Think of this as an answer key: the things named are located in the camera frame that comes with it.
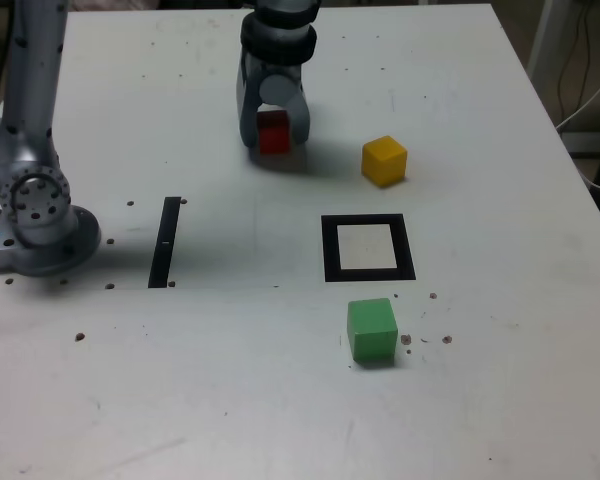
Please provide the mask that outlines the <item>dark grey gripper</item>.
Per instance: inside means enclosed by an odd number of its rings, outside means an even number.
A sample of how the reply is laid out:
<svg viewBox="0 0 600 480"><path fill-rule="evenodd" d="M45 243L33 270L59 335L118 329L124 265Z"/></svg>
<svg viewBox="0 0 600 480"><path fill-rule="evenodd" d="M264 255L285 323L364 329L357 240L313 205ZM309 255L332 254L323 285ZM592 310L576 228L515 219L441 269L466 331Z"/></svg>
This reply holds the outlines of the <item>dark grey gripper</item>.
<svg viewBox="0 0 600 480"><path fill-rule="evenodd" d="M245 147L257 144L257 111L262 102L286 112L295 144L307 142L310 112L302 85L301 65L278 65L244 53L238 68L236 99L240 137Z"/></svg>

